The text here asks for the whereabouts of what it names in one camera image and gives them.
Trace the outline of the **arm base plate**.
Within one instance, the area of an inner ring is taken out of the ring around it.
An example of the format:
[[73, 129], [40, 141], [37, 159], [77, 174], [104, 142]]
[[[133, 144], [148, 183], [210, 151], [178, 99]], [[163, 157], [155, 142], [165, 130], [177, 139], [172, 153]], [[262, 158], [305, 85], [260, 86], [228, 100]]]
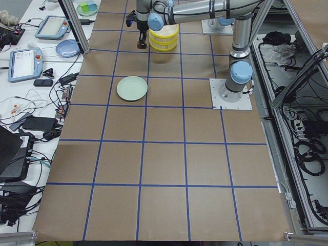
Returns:
[[205, 35], [233, 35], [234, 19], [224, 17], [201, 21], [202, 32]]
[[226, 79], [210, 78], [212, 108], [214, 110], [247, 110], [253, 109], [247, 85], [241, 92], [231, 92], [226, 88]]

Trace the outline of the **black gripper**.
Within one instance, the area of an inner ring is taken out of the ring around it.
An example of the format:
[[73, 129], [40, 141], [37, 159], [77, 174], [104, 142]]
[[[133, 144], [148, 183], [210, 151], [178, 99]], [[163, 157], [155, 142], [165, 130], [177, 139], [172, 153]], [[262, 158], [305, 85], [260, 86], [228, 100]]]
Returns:
[[147, 31], [149, 30], [147, 20], [137, 20], [137, 28], [139, 30], [139, 44], [146, 46]]

